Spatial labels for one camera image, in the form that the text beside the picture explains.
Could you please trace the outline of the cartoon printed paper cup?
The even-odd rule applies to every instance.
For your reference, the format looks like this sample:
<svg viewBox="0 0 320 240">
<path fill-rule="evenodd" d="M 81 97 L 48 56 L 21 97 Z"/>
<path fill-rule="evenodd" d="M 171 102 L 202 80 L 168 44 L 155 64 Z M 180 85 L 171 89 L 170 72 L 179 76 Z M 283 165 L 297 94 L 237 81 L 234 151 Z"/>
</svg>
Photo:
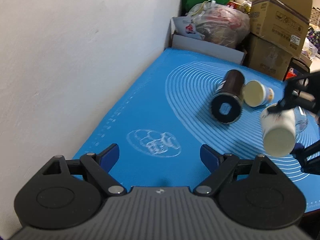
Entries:
<svg viewBox="0 0 320 240">
<path fill-rule="evenodd" d="M 274 99 L 274 91 L 258 80 L 251 80 L 244 86 L 243 96 L 247 105 L 258 107 L 271 103 Z"/>
</svg>

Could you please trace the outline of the floral fabric bundle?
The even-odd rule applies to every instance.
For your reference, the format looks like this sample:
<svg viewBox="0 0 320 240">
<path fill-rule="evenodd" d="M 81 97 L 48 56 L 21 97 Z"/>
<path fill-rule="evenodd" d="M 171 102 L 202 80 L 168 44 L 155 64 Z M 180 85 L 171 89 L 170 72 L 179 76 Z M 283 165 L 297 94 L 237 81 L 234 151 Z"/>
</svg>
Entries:
<svg viewBox="0 0 320 240">
<path fill-rule="evenodd" d="M 317 48 L 318 54 L 320 51 L 320 29 L 319 26 L 310 24 L 307 36 L 308 40 Z"/>
</svg>

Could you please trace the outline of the white paper cup grey print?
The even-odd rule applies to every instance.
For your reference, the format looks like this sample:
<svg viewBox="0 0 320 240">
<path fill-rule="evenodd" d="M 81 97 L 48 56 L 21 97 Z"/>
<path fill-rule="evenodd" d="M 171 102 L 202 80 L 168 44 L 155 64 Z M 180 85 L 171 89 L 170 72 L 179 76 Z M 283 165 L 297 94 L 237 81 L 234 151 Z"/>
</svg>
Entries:
<svg viewBox="0 0 320 240">
<path fill-rule="evenodd" d="M 294 148 L 296 143 L 296 120 L 292 109 L 279 113 L 270 113 L 266 107 L 260 115 L 263 134 L 263 146 L 268 155 L 284 157 Z"/>
</svg>

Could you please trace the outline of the white open carton box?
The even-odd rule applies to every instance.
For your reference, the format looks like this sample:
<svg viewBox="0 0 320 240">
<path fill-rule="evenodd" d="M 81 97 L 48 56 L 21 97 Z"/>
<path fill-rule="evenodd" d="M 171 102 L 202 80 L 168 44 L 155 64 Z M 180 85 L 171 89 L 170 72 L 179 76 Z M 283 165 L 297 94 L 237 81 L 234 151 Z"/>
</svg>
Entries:
<svg viewBox="0 0 320 240">
<path fill-rule="evenodd" d="M 241 52 L 239 50 L 228 48 L 205 40 L 197 40 L 178 35 L 178 33 L 176 33 L 175 31 L 173 19 L 171 19 L 171 32 L 172 48 L 193 51 L 236 64 L 242 64 L 245 59 L 245 52 Z"/>
</svg>

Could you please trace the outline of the white cartoon paper bag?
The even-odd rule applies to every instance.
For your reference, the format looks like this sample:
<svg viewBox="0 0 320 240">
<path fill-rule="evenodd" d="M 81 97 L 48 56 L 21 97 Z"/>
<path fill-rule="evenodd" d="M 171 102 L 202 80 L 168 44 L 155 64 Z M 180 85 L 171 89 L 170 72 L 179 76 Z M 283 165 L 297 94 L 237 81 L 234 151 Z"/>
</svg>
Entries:
<svg viewBox="0 0 320 240">
<path fill-rule="evenodd" d="M 197 40 L 204 40 L 204 35 L 196 30 L 190 16 L 173 17 L 175 31 L 178 35 L 189 37 Z"/>
</svg>

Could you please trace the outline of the black cylindrical thermos bottle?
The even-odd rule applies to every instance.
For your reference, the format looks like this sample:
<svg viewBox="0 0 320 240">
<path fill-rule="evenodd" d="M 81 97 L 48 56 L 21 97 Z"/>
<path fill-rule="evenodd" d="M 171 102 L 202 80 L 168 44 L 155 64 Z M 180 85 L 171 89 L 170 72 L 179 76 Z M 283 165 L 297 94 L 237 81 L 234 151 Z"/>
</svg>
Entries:
<svg viewBox="0 0 320 240">
<path fill-rule="evenodd" d="M 231 124 L 240 118 L 244 84 L 245 77 L 240 71 L 231 69 L 225 74 L 211 101 L 211 113 L 217 121 Z"/>
</svg>

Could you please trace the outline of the blue silicone baking mat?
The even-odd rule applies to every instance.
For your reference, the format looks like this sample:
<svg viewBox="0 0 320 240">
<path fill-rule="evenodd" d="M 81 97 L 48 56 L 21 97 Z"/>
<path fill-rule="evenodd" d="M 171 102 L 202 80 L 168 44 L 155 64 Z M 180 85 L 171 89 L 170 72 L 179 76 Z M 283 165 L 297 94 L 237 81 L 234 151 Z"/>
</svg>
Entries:
<svg viewBox="0 0 320 240">
<path fill-rule="evenodd" d="M 261 107 L 244 105 L 232 124 L 215 120 L 210 103 L 231 70 L 283 95 L 284 83 L 249 68 L 186 50 L 166 49 L 108 111 L 75 154 L 99 153 L 111 144 L 120 157 L 111 175 L 133 186 L 188 186 L 209 175 L 200 159 L 207 144 L 217 152 L 253 159 L 264 153 Z"/>
</svg>

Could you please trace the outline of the cardboard box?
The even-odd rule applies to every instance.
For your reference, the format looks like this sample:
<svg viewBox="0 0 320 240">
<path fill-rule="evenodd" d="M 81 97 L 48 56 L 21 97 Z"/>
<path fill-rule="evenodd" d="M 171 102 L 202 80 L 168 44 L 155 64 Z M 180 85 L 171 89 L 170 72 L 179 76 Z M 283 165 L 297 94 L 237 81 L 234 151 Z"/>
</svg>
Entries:
<svg viewBox="0 0 320 240">
<path fill-rule="evenodd" d="M 292 55 L 274 44 L 249 34 L 244 65 L 283 81 Z"/>
<path fill-rule="evenodd" d="M 299 57 L 309 28 L 312 0 L 253 0 L 251 32 Z"/>
</svg>

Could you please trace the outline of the lower cardboard box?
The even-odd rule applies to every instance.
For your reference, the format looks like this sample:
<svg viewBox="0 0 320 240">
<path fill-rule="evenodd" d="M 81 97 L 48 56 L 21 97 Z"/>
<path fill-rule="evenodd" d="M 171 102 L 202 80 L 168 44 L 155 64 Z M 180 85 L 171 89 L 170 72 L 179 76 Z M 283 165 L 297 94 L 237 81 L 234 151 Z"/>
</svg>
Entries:
<svg viewBox="0 0 320 240">
<path fill-rule="evenodd" d="M 244 65 L 283 81 L 292 55 L 274 44 L 249 34 Z"/>
</svg>

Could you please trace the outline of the upper cardboard box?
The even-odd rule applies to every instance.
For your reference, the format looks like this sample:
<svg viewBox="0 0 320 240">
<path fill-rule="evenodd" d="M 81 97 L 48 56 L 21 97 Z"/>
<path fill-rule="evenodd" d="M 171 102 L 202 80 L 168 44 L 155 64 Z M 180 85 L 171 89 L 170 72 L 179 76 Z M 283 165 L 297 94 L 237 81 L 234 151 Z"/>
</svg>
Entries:
<svg viewBox="0 0 320 240">
<path fill-rule="evenodd" d="M 299 57 L 309 28 L 312 0 L 253 0 L 251 32 Z"/>
</svg>

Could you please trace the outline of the clear plastic bag red contents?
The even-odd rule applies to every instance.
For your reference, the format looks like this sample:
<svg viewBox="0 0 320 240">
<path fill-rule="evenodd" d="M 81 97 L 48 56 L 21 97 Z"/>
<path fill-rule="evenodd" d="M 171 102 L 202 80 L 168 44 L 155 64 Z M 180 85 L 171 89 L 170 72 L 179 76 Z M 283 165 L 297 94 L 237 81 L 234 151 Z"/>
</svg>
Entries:
<svg viewBox="0 0 320 240">
<path fill-rule="evenodd" d="M 208 0 L 193 6 L 191 17 L 203 40 L 221 46 L 236 48 L 249 34 L 249 16 L 239 10 Z"/>
</svg>

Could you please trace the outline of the clear glass cup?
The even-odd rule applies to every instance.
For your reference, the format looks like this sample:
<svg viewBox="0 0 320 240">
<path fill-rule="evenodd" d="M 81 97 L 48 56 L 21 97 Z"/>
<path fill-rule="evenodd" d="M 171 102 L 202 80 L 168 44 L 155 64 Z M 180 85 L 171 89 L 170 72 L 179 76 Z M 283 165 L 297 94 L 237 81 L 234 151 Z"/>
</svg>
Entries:
<svg viewBox="0 0 320 240">
<path fill-rule="evenodd" d="M 296 133 L 303 132 L 308 126 L 308 117 L 306 111 L 302 107 L 297 106 L 294 108 L 295 121 L 296 121 Z"/>
</svg>

